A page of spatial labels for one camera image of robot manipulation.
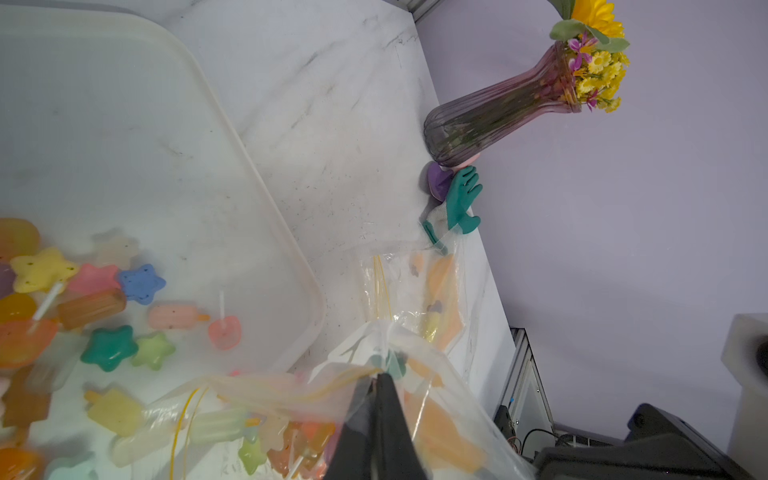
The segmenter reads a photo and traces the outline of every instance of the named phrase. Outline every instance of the colorful plastic toy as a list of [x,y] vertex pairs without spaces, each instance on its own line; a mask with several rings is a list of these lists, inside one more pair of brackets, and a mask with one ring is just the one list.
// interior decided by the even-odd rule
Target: colorful plastic toy
[[241,438],[246,428],[258,422],[259,419],[248,419],[248,411],[240,408],[201,413],[192,421],[190,442],[195,445],[231,442]]
[[129,300],[136,300],[141,305],[149,305],[154,294],[165,286],[165,280],[154,272],[154,267],[147,263],[136,270],[120,272],[118,282]]
[[26,293],[12,293],[0,299],[0,323],[30,319],[38,306]]
[[0,262],[20,255],[33,255],[40,247],[35,225],[21,218],[0,218]]
[[89,390],[85,399],[93,404],[88,418],[121,437],[130,437],[144,423],[141,404],[119,390],[110,389],[104,395]]
[[23,449],[0,449],[0,480],[40,480],[45,460]]
[[134,341],[134,329],[123,325],[117,329],[96,329],[80,360],[93,363],[105,372],[111,372],[128,357],[136,355],[139,345]]
[[5,298],[13,293],[13,281],[16,280],[16,274],[11,265],[0,263],[0,298]]
[[75,276],[80,267],[65,260],[56,247],[49,247],[37,255],[11,259],[11,268],[16,273],[13,290],[30,293],[47,290],[56,282],[66,282]]
[[0,369],[29,365],[51,344],[58,324],[41,318],[63,289],[57,282],[31,319],[0,323]]
[[262,452],[281,451],[285,448],[284,436],[288,422],[288,419],[276,415],[270,415],[266,418],[266,421],[259,428]]
[[72,330],[117,315],[125,310],[126,302],[120,289],[111,289],[62,303],[56,310],[62,326]]
[[104,290],[120,289],[120,284],[115,279],[120,269],[116,265],[107,265],[101,268],[86,263],[80,268],[77,275],[72,277],[67,286],[68,290],[91,295]]
[[155,330],[191,329],[199,322],[210,320],[209,315],[201,315],[194,305],[160,305],[149,311],[149,326]]
[[243,446],[237,451],[237,456],[245,467],[248,475],[256,473],[257,468],[266,463],[266,454],[261,451],[261,441],[256,439],[254,442],[243,440]]
[[2,396],[8,391],[11,386],[11,379],[7,379],[4,376],[0,376],[0,417],[5,415],[5,404],[2,401]]
[[50,394],[29,392],[25,383],[32,367],[26,366],[16,371],[11,378],[11,385],[3,396],[5,414],[2,426],[27,428],[33,422],[41,422],[48,417],[51,408]]
[[51,345],[35,361],[27,378],[27,390],[51,393],[63,387],[87,344],[86,336],[57,333]]
[[243,329],[240,320],[234,316],[224,316],[224,292],[219,292],[220,319],[208,326],[208,338],[219,350],[233,349],[240,343]]
[[45,480],[98,480],[93,454],[80,458],[57,458],[45,469]]
[[131,268],[131,259],[139,254],[139,243],[117,235],[103,242],[96,242],[96,266],[117,265],[120,270]]
[[139,345],[139,351],[131,360],[131,365],[146,365],[155,371],[163,366],[165,357],[176,351],[176,347],[165,338],[165,333],[162,332],[136,339],[136,343]]
[[174,438],[175,429],[175,423],[160,427],[141,427],[132,436],[117,439],[112,445],[112,463],[118,468],[123,468],[164,448]]

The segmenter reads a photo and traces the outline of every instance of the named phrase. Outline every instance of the purple flower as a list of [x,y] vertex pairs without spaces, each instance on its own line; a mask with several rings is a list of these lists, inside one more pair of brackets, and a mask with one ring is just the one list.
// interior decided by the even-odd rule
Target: purple flower
[[571,68],[571,71],[577,71],[581,68],[581,63],[584,61],[587,63],[592,61],[592,55],[590,55],[589,52],[592,51],[594,45],[598,43],[596,38],[589,38],[585,41],[585,39],[588,38],[588,33],[586,31],[581,38],[581,40],[578,38],[568,40],[568,47],[576,52],[576,58],[568,60],[568,67]]

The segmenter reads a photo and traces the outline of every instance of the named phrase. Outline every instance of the clear plastic bag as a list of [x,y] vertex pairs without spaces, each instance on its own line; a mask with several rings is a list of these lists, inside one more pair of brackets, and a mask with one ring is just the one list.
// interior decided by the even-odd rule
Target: clear plastic bag
[[430,248],[388,250],[359,255],[366,319],[388,319],[450,351],[464,331],[467,311],[461,230]]
[[[166,464],[158,467],[157,455],[139,459],[134,478],[220,478],[226,470],[232,479],[320,480],[343,429],[372,439],[360,419],[381,372],[395,381],[419,463],[430,478],[535,478],[447,357],[389,320],[361,326],[312,372],[209,376],[175,389],[155,404],[157,413],[145,426],[160,432],[175,425],[169,446],[156,452]],[[199,435],[196,430],[212,443],[190,439]],[[255,445],[268,449],[260,453]]]

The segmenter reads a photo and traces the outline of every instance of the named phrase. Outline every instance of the rubber glove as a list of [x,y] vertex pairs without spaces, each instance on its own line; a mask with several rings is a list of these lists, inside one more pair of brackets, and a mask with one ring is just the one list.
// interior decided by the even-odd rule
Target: rubber glove
[[480,217],[470,217],[467,210],[472,202],[482,192],[482,185],[478,184],[480,176],[474,166],[459,170],[453,177],[448,196],[445,198],[445,206],[448,209],[448,230],[458,224],[463,233],[470,233],[480,224]]

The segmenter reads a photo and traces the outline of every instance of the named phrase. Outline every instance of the yellow sunflower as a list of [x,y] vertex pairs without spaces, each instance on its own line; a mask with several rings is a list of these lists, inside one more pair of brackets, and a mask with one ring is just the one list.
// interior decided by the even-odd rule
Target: yellow sunflower
[[614,4],[606,0],[576,0],[571,18],[613,38],[624,38],[624,26],[614,22]]

